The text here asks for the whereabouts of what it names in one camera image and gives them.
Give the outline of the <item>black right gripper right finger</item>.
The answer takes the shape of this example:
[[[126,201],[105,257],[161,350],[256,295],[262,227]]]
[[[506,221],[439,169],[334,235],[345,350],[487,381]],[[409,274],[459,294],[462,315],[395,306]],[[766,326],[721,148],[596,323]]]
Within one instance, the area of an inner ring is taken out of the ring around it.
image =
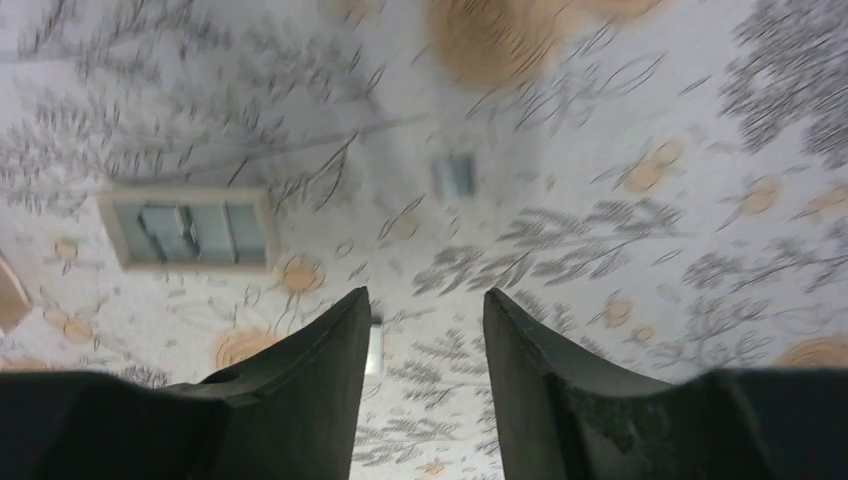
[[[646,478],[632,415],[607,403],[658,393],[668,383],[590,352],[499,289],[483,304],[505,478]]]

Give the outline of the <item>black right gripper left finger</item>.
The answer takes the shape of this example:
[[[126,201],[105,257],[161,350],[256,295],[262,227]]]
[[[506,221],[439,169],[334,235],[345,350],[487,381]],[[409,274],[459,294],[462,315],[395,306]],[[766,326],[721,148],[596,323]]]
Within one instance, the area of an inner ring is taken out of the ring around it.
[[[348,478],[371,320],[368,291],[358,287],[259,353],[170,386],[218,408],[190,478]]]

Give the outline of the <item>staple strip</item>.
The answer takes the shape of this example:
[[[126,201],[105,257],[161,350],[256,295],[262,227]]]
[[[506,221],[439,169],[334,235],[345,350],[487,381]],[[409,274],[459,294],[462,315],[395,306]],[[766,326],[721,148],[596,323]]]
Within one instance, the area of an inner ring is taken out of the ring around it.
[[[383,325],[372,324],[369,329],[369,341],[366,356],[365,374],[379,376],[383,370]]]

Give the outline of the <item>cardboard staple box sleeve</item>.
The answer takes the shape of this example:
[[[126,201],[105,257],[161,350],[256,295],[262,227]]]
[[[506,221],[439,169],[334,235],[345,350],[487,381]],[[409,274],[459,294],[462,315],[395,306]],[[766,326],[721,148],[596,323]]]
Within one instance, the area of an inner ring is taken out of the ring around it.
[[[8,334],[32,311],[32,303],[19,276],[4,256],[1,256],[0,294],[1,332]]]

